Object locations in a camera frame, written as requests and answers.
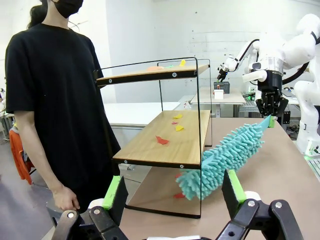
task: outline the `person's hand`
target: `person's hand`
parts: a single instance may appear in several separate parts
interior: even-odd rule
[[[57,187],[56,189],[52,189],[53,199],[55,205],[62,209],[66,210],[78,210],[80,209],[79,202],[77,200],[77,196],[71,189],[62,185]]]

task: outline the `black t-shirt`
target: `black t-shirt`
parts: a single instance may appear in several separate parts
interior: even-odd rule
[[[34,111],[52,171],[73,189],[108,166],[110,174],[120,149],[95,86],[97,69],[91,40],[71,29],[38,24],[13,36],[6,50],[6,111]]]

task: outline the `microfiber duster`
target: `microfiber duster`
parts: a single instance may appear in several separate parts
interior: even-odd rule
[[[182,194],[191,200],[194,196],[200,199],[200,179],[202,182],[202,199],[209,196],[222,185],[225,170],[237,171],[245,165],[264,143],[260,139],[264,130],[269,126],[271,116],[268,116],[260,124],[245,124],[231,131],[220,141],[221,145],[205,151],[201,159],[201,170],[182,169],[182,173],[176,178]]]

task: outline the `yellow paper piece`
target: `yellow paper piece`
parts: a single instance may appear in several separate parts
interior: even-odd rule
[[[184,67],[185,65],[186,65],[186,60],[183,59],[179,65],[179,67]]]
[[[183,116],[182,114],[178,114],[177,116],[174,116],[173,118],[174,119],[180,119],[180,118],[182,118],[182,116]]]
[[[181,131],[182,129],[185,129],[185,128],[184,128],[183,126],[180,126],[180,125],[178,125],[178,126],[175,127],[175,130],[176,130],[177,132]]]

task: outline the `black box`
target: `black box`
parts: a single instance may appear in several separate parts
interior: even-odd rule
[[[213,83],[214,89],[222,89],[224,91],[224,94],[230,93],[230,83],[228,81],[223,82],[214,82]]]

